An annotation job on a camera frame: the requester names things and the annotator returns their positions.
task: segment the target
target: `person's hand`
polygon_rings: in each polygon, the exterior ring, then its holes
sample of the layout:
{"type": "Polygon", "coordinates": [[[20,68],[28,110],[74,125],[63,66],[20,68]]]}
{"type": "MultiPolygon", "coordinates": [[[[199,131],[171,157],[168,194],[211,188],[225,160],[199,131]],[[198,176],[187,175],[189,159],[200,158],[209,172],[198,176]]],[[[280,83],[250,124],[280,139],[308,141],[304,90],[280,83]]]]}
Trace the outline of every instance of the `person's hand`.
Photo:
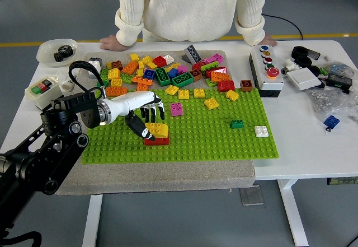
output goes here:
{"type": "Polygon", "coordinates": [[[106,50],[112,50],[112,51],[125,51],[128,48],[130,48],[130,46],[125,46],[122,45],[118,42],[116,35],[110,35],[107,38],[102,38],[100,40],[101,49],[106,49],[106,50]]]}
{"type": "Polygon", "coordinates": [[[259,42],[259,44],[277,46],[277,42],[272,38],[270,34],[266,34],[265,38],[259,42]]]}

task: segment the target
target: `robotic arm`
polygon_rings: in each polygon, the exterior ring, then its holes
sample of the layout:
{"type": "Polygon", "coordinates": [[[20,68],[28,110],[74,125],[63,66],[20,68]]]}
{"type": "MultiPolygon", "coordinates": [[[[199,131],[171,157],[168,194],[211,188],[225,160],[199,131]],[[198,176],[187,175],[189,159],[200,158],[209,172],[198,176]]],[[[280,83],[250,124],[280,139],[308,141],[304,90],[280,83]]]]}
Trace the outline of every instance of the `robotic arm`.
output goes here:
{"type": "Polygon", "coordinates": [[[151,120],[155,122],[158,105],[160,117],[164,119],[163,103],[150,91],[130,92],[109,100],[96,99],[93,92],[86,90],[85,93],[54,100],[51,104],[51,110],[40,114],[43,124],[37,130],[15,149],[0,154],[0,245],[33,239],[33,246],[40,246],[39,233],[6,239],[8,229],[13,227],[35,192],[52,195],[58,190],[87,147],[89,138],[82,133],[78,113],[89,128],[111,124],[117,117],[124,116],[125,123],[135,134],[151,140],[155,137],[134,110],[140,108],[142,117],[148,121],[150,108],[151,120]],[[30,152],[31,144],[43,134],[46,138],[41,148],[30,152]]]}

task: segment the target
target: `gray floor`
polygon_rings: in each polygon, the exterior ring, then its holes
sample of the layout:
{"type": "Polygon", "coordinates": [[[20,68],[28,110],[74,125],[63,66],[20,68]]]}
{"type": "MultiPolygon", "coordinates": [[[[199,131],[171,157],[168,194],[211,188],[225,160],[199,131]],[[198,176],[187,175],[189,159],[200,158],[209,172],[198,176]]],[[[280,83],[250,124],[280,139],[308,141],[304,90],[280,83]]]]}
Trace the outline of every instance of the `gray floor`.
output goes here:
{"type": "MultiPolygon", "coordinates": [[[[99,40],[115,33],[118,5],[118,0],[0,0],[0,44],[99,40]]],[[[358,0],[266,0],[263,12],[292,21],[303,34],[358,32],[358,0]]],[[[273,35],[298,34],[276,18],[266,18],[265,29],[273,35]]],[[[232,28],[228,35],[237,33],[232,28]]],[[[325,39],[340,42],[358,66],[358,37],[325,39]]],[[[0,145],[37,67],[37,49],[0,47],[0,145]]],[[[277,182],[258,184],[263,206],[242,206],[237,189],[106,195],[97,246],[294,246],[277,182]]],[[[326,179],[293,186],[310,246],[346,246],[358,235],[356,189],[327,186],[326,179]]],[[[43,246],[81,246],[89,199],[37,194],[11,236],[37,230],[43,246]]]]}

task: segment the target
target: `black gear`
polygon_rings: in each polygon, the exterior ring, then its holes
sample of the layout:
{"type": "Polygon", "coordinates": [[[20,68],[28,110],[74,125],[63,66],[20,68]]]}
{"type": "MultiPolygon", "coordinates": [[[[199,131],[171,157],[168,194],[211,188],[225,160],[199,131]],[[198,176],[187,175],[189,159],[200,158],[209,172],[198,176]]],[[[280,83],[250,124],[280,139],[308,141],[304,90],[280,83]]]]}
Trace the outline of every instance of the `black gear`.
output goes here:
{"type": "Polygon", "coordinates": [[[54,54],[54,58],[55,58],[56,62],[61,62],[61,61],[63,61],[63,57],[62,57],[62,55],[61,55],[59,52],[57,52],[57,53],[54,54]]]}
{"type": "Polygon", "coordinates": [[[62,45],[59,47],[58,52],[62,55],[64,58],[68,58],[71,55],[73,55],[73,49],[69,45],[62,45]]]}

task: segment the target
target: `green baseplate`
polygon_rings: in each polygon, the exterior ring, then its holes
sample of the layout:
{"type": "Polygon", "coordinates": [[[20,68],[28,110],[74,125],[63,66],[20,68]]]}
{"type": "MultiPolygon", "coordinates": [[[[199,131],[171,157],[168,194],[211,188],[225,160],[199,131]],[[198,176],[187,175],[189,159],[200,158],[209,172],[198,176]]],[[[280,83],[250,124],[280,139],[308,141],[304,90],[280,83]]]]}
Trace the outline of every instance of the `green baseplate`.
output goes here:
{"type": "Polygon", "coordinates": [[[239,99],[231,101],[225,92],[205,89],[205,98],[194,98],[190,90],[189,100],[179,100],[164,90],[152,90],[163,101],[165,120],[157,117],[157,123],[169,127],[168,146],[145,146],[117,118],[111,125],[88,130],[89,145],[82,156],[84,164],[123,164],[143,162],[178,162],[211,160],[274,159],[279,154],[271,133],[269,121],[256,88],[251,92],[236,89],[239,99]],[[219,107],[209,110],[204,101],[213,97],[219,107]],[[181,102],[182,116],[171,116],[170,104],[181,102]],[[232,120],[243,120],[244,127],[232,129],[232,120]],[[269,136],[257,138],[254,127],[265,125],[269,136]]]}

